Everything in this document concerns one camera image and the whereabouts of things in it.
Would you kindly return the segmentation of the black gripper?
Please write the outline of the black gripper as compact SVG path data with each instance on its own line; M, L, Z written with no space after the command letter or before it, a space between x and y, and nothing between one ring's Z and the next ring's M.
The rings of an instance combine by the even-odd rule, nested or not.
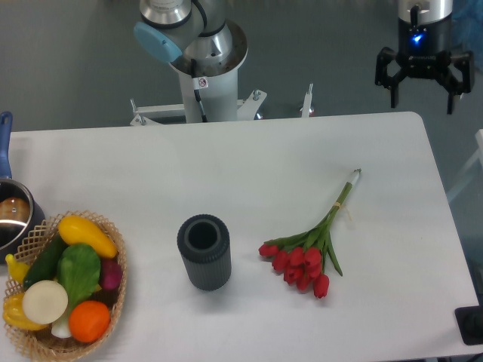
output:
M398 52L384 47L377 55L375 85L390 92L390 106L398 105L399 84L406 78L434 78L448 93L447 114L456 98L472 91L474 54L450 52L452 1L399 1ZM390 75L389 65L398 71Z

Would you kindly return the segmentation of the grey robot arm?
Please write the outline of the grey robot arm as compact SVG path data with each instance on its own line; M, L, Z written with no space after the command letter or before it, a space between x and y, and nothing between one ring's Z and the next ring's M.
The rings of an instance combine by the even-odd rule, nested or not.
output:
M406 78L437 81L448 92L447 112L456 97L471 92L475 63L471 51L451 50L452 1L399 1L398 49L384 47L375 79L398 104ZM238 68L248 54L243 30L226 18L224 1L141 1L134 36L152 57L174 68L186 89L183 103L195 121L235 114Z

